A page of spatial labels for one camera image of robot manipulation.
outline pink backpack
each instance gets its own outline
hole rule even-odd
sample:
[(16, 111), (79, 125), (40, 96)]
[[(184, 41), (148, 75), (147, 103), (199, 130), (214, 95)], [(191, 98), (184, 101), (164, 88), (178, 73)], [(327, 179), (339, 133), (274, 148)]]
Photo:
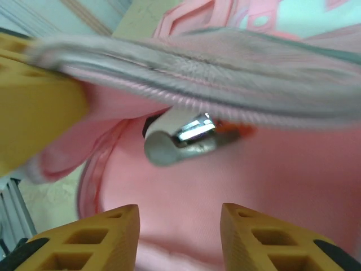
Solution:
[[(292, 2), (187, 0), (165, 14), (154, 39), (132, 46), (125, 41), (98, 37), (44, 40), (30, 53), (33, 63), (84, 81), (91, 112), (28, 161), (25, 167), (29, 177), (37, 183), (56, 181), (88, 159), (78, 189), (79, 217), (138, 204), (139, 270), (222, 270), (219, 218), (224, 202), (317, 231), (357, 256), (361, 223), (361, 128), (357, 124), (359, 117), (350, 112), (360, 105), (357, 92), (351, 90), (360, 85), (361, 69), (351, 59), (344, 62), (340, 61), (343, 56), (327, 54), (340, 50), (355, 56), (361, 53), (361, 22), (353, 26), (345, 23), (338, 30), (313, 36), (290, 33), (277, 24), (279, 13), (284, 11), (280, 10), (281, 5), (287, 1)], [(347, 1), (326, 3), (325, 11), (348, 5)], [(302, 39), (303, 43), (287, 43), (237, 29), (197, 31), (207, 27), (242, 28), (242, 25), (255, 32)], [(142, 56), (149, 62), (162, 57), (166, 72), (152, 64), (145, 64), (147, 70), (120, 66), (112, 60), (107, 65), (134, 68), (131, 70), (134, 74), (145, 74), (142, 78), (160, 76), (157, 83), (177, 82), (174, 89), (179, 87), (179, 91), (162, 90), (154, 82), (129, 81), (85, 69), (76, 62), (81, 53), (77, 59), (73, 56), (73, 62), (55, 65), (54, 59), (59, 56), (52, 57), (52, 53), (65, 48), (61, 47), (64, 45), (72, 46), (73, 51), (87, 48), (107, 50), (115, 55), (121, 52), (122, 58)], [(322, 47), (324, 55), (311, 53), (310, 47), (303, 45)], [(158, 54), (152, 58), (154, 48)], [(196, 62), (189, 65), (189, 59), (184, 61), (185, 55), (192, 61), (207, 59), (208, 65), (196, 65)], [(233, 76), (231, 69), (226, 73), (222, 69), (212, 70), (217, 65), (227, 66), (225, 62), (230, 65), (228, 68), (235, 67), (235, 71), (242, 73)], [(190, 69), (194, 78), (184, 80), (182, 72), (188, 74)], [(248, 85), (233, 86), (238, 80)], [(259, 91), (250, 91), (251, 85)], [(355, 98), (342, 96), (343, 88)], [(324, 95), (328, 89), (330, 99)], [(297, 112), (293, 117), (283, 115), (288, 112), (289, 104)], [(182, 112), (194, 111), (196, 115), (209, 113), (231, 123), (252, 123), (257, 131), (206, 155), (157, 167), (144, 153), (142, 132), (150, 117), (171, 106)], [(279, 106), (279, 110), (265, 114), (268, 106)], [(319, 118), (313, 119), (313, 114), (319, 114)], [(153, 123), (167, 130), (172, 123), (182, 123), (181, 118), (181, 115), (173, 116), (167, 124), (160, 123), (159, 118)], [(313, 129), (339, 127), (345, 120), (356, 124), (331, 130)], [(312, 129), (284, 129), (283, 125)]]

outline zipper teeth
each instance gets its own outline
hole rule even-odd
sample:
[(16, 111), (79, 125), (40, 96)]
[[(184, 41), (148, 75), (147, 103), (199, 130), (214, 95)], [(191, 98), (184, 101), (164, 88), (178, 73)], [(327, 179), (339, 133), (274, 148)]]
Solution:
[(97, 71), (84, 70), (76, 65), (64, 65), (61, 71), (71, 75), (79, 80), (87, 81), (93, 84), (101, 84), (123, 91), (141, 95), (149, 99), (157, 100), (171, 106), (185, 108), (200, 113), (209, 113), (213, 117), (233, 122), (242, 122), (246, 124), (280, 126), (287, 128), (339, 128), (350, 123), (356, 123), (355, 120), (344, 119), (307, 119), (294, 116), (278, 116), (270, 113), (261, 113), (257, 111), (245, 110), (226, 106), (217, 102), (210, 102), (200, 98), (188, 97), (179, 93), (171, 93), (166, 90), (153, 88), (151, 86), (124, 80), (119, 77), (100, 74)]

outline orange 3d-printed gripper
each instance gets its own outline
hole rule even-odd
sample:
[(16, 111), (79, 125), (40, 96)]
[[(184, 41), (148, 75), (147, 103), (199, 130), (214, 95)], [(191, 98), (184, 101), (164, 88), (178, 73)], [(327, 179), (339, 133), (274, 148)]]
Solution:
[(36, 235), (49, 239), (16, 271), (133, 271), (138, 206), (129, 205)]
[[(138, 206), (123, 206), (36, 235), (0, 270), (133, 271), (138, 237)], [(361, 270), (328, 238), (236, 204), (223, 205), (221, 237), (227, 271)]]
[(78, 82), (24, 63), (31, 43), (0, 34), (0, 177), (87, 113)]

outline pink pattern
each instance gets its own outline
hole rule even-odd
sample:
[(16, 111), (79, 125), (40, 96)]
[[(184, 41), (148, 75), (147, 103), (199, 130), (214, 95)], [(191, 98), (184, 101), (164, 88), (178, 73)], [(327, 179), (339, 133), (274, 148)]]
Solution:
[(325, 0), (326, 1), (326, 10), (331, 11), (335, 8), (340, 7), (344, 3), (347, 3), (349, 0)]
[(155, 37), (167, 37), (200, 28), (226, 25), (234, 0), (184, 1), (169, 10), (154, 31)]
[[(251, 1), (248, 11), (247, 29), (256, 32), (275, 31), (279, 2), (280, 0)], [(268, 21), (264, 25), (256, 26), (256, 20), (261, 17), (268, 18)]]
[(251, 0), (235, 1), (234, 9), (227, 23), (228, 27), (238, 27), (240, 25), (245, 16), (248, 14), (250, 2)]

